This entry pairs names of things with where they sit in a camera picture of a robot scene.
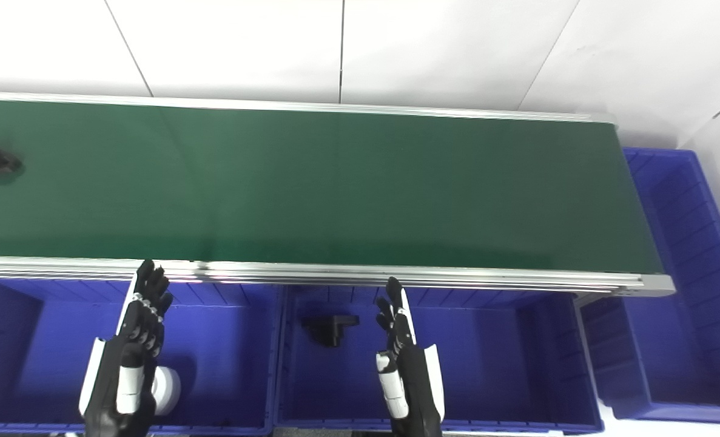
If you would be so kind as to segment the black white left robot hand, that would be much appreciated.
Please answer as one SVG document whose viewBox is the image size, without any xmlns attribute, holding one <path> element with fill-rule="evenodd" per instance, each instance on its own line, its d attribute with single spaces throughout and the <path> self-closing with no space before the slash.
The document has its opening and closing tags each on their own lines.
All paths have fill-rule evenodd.
<svg viewBox="0 0 720 437">
<path fill-rule="evenodd" d="M 130 280 L 115 335 L 93 341 L 78 410 L 85 436 L 146 436 L 158 408 L 152 393 L 173 302 L 163 268 L 146 259 Z"/>
</svg>

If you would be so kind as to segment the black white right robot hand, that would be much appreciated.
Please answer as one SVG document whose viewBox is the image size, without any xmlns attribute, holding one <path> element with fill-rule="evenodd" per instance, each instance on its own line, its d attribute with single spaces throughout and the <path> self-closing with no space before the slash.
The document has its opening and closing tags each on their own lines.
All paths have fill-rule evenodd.
<svg viewBox="0 0 720 437">
<path fill-rule="evenodd" d="M 375 363 L 395 436 L 441 436 L 445 388 L 436 345 L 416 341 L 409 299 L 401 282 L 390 277 L 386 296 L 377 298 L 376 321 L 387 335 Z"/>
</svg>

